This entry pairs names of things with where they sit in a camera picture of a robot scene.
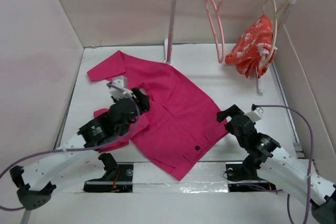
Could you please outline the pink trousers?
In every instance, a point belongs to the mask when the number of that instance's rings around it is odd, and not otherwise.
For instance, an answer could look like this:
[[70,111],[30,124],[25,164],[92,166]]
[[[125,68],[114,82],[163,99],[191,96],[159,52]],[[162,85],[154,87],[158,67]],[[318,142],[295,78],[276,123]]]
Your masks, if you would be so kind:
[[92,82],[125,76],[129,87],[143,89],[150,98],[150,110],[141,115],[135,130],[104,151],[132,141],[153,164],[181,180],[227,135],[216,120],[219,107],[172,66],[117,51],[87,74]]

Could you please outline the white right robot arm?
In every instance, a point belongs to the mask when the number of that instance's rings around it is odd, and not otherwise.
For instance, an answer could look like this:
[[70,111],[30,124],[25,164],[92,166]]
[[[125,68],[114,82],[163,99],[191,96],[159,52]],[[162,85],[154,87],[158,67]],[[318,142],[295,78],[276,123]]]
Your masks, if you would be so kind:
[[224,128],[248,154],[238,169],[226,174],[234,175],[234,182],[266,180],[304,204],[305,214],[312,214],[318,223],[335,223],[335,183],[314,173],[312,161],[304,165],[275,139],[256,130],[264,108],[254,104],[244,112],[234,104],[217,113],[218,122],[230,118]]

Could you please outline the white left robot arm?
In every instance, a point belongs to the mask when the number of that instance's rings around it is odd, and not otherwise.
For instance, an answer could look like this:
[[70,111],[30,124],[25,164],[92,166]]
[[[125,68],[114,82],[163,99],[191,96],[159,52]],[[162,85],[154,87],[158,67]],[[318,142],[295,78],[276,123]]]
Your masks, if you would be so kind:
[[11,179],[18,188],[17,197],[23,208],[35,210],[51,200],[52,195],[71,186],[83,177],[91,180],[88,173],[79,170],[67,173],[76,163],[92,158],[98,164],[99,181],[114,181],[119,175],[119,165],[110,153],[102,152],[109,144],[130,136],[140,122],[141,115],[149,112],[149,96],[139,88],[130,90],[112,86],[120,97],[112,96],[110,109],[79,128],[66,143],[27,165],[15,165],[10,170]]

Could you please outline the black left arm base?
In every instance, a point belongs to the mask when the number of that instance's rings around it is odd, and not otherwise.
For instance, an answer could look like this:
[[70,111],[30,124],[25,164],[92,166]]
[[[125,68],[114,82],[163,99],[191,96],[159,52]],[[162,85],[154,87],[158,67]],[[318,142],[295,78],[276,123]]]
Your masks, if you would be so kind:
[[86,193],[131,193],[133,192],[134,164],[118,164],[110,153],[102,153],[98,160],[104,165],[100,178],[84,183]]

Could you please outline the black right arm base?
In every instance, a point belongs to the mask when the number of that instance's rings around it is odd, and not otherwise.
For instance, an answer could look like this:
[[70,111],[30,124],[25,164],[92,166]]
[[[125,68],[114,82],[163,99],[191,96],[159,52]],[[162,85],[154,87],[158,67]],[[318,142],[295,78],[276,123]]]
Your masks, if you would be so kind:
[[243,161],[230,161],[225,164],[223,177],[228,181],[229,192],[272,192],[277,193],[277,187],[260,178],[257,171],[262,161],[248,155]]

